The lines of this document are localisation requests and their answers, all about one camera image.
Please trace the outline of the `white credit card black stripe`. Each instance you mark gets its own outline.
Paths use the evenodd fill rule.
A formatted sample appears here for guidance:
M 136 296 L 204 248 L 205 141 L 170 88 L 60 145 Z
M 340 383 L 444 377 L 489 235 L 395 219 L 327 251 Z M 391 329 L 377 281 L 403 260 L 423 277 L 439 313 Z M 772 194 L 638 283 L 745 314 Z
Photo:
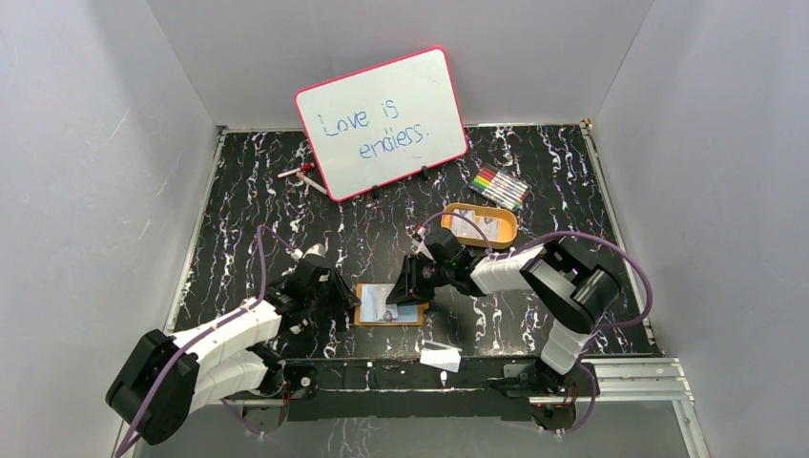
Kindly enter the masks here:
M 446 372 L 457 373 L 461 365 L 461 350 L 446 343 L 424 341 L 420 363 Z

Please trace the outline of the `credit card in tray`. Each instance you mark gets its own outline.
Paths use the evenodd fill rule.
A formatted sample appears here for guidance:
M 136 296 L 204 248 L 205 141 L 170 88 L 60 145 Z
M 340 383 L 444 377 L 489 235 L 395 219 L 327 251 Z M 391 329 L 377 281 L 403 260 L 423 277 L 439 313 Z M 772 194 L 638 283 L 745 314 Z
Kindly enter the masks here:
M 477 218 L 477 224 L 489 241 L 495 242 L 499 239 L 500 220 L 498 218 L 480 216 Z
M 458 238 L 480 239 L 480 234 L 475 228 L 476 215 L 470 209 L 455 209 L 453 213 L 456 217 L 451 218 L 451 232 Z

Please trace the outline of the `orange oval tray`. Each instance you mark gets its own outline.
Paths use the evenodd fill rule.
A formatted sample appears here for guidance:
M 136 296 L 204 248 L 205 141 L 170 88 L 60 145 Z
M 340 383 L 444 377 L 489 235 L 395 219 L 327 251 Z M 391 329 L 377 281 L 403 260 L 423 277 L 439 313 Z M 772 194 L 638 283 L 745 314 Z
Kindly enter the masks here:
M 480 239 L 458 238 L 452 233 L 463 245 L 483 247 L 483 248 L 488 248 L 488 246 L 491 245 L 493 249 L 500 250 L 509 248 L 516 239 L 518 232 L 518 222 L 516 216 L 511 211 L 498 207 L 487 207 L 461 202 L 450 203 L 445 208 L 445 211 L 453 213 L 453 210 L 459 208 L 473 210 L 476 215 L 475 224 L 477 226 L 478 226 L 477 218 L 480 216 L 498 218 L 500 220 L 499 239 L 496 240 L 495 242 L 489 241 L 484 232 L 483 233 L 486 236 L 485 238 L 483 238 L 481 234 L 478 232 L 481 237 Z M 451 218 L 452 216 L 450 215 L 441 215 L 441 226 L 450 230 Z

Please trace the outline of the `silver credit card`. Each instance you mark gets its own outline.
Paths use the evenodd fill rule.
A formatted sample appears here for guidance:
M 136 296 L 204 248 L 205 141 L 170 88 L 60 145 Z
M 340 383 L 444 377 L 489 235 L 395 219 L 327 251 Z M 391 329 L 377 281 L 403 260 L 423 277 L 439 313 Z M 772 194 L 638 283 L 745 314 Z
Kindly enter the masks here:
M 361 323 L 393 323 L 399 318 L 397 304 L 388 304 L 393 285 L 389 283 L 359 284 Z

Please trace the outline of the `pink framed whiteboard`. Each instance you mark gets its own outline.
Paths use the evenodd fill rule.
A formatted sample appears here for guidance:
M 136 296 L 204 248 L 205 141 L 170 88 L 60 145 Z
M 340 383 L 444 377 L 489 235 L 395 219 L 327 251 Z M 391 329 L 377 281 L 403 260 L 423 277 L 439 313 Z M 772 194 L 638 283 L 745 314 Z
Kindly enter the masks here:
M 302 89 L 295 105 L 327 194 L 337 202 L 468 151 L 441 47 Z

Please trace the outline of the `pack of coloured markers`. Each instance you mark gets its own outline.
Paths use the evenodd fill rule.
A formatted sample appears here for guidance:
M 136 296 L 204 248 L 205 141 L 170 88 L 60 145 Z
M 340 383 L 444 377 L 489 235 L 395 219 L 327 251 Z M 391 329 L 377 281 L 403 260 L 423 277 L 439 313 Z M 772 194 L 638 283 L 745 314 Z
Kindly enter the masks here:
M 491 200 L 497 206 L 510 211 L 518 211 L 523 208 L 530 190 L 530 186 L 524 181 L 489 164 L 479 170 L 467 187 Z

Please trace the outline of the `white marker brown tip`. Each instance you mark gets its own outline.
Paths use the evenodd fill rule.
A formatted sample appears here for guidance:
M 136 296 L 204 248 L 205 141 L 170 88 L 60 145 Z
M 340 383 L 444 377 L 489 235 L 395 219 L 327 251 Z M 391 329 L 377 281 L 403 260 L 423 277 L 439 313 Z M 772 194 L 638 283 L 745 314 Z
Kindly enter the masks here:
M 320 185 L 318 182 L 316 182 L 312 178 L 308 177 L 304 173 L 296 173 L 296 176 L 300 181 L 306 183 L 308 186 L 311 186 L 313 189 L 317 190 L 318 192 L 320 192 L 320 193 L 322 193 L 324 195 L 328 194 L 328 191 L 322 185 Z

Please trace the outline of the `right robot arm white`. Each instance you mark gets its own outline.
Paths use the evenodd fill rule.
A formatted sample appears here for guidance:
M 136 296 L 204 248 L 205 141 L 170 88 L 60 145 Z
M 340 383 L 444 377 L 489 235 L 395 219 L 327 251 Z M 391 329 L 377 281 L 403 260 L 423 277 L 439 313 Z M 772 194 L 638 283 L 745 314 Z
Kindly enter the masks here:
M 620 294 L 616 276 L 576 235 L 553 235 L 511 253 L 476 254 L 450 230 L 428 233 L 404 257 L 399 278 L 385 301 L 421 304 L 436 289 L 452 286 L 470 297 L 502 291 L 531 291 L 553 316 L 539 356 L 537 381 L 550 395 L 563 394 L 575 381 L 574 366 L 602 316 Z

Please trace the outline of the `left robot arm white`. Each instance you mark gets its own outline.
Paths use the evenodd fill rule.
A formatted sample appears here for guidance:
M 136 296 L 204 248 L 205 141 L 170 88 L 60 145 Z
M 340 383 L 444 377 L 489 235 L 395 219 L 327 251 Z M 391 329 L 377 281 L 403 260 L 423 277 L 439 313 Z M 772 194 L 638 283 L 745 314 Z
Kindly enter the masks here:
M 283 358 L 264 344 L 298 335 L 319 318 L 335 319 L 360 302 L 329 260 L 307 253 L 290 275 L 264 281 L 257 297 L 218 319 L 175 334 L 144 334 L 105 402 L 129 425 L 128 439 L 160 444 L 214 401 L 245 391 L 262 397 L 286 391 Z

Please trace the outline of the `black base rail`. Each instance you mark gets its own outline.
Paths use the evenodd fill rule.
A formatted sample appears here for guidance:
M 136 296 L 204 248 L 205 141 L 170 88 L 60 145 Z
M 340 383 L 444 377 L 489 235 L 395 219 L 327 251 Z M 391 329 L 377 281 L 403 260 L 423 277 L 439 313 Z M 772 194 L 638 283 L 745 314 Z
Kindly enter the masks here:
M 229 396 L 238 407 L 282 407 L 291 422 L 348 417 L 494 417 L 571 426 L 600 395 L 592 364 L 567 376 L 535 357 L 463 358 L 451 372 L 416 359 L 290 360 L 263 388 Z

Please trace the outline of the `white marker red cap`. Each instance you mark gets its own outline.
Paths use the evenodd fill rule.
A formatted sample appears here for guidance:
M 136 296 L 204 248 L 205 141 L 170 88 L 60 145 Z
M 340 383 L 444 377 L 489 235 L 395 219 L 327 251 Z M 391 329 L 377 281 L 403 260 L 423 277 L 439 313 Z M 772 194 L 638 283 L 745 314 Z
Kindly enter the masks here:
M 314 162 L 308 162 L 308 163 L 304 163 L 304 164 L 302 164 L 300 167 L 297 167 L 297 168 L 295 168 L 295 169 L 291 169 L 291 170 L 288 170 L 288 171 L 285 171 L 285 172 L 282 172 L 282 173 L 278 174 L 278 175 L 277 175 L 277 178 L 285 178 L 285 177 L 290 177 L 290 176 L 295 175 L 295 174 L 297 174 L 297 173 L 301 173 L 301 172 L 306 172 L 306 171 L 312 170 L 314 167 L 315 167 L 315 163 L 314 163 Z

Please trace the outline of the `orange leather card holder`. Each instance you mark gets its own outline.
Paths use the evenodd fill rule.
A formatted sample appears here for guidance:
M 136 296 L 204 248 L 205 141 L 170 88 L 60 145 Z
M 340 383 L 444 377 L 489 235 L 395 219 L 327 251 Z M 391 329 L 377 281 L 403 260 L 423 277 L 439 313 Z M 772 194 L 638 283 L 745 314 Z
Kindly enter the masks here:
M 393 285 L 388 283 L 359 283 L 356 295 L 361 300 L 355 308 L 357 326 L 417 326 L 422 325 L 428 303 L 389 304 L 386 298 Z

